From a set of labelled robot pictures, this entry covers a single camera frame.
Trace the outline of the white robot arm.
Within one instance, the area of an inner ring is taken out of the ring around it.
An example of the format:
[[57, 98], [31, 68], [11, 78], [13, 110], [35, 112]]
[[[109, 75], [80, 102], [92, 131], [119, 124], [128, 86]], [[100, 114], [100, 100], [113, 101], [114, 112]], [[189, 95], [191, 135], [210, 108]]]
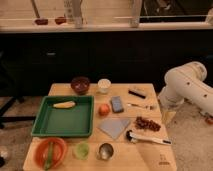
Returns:
[[197, 61], [168, 70], [164, 76], [165, 86], [158, 95], [164, 108], [181, 105], [185, 99], [195, 103], [202, 114], [213, 117], [213, 87], [204, 83], [205, 66]]

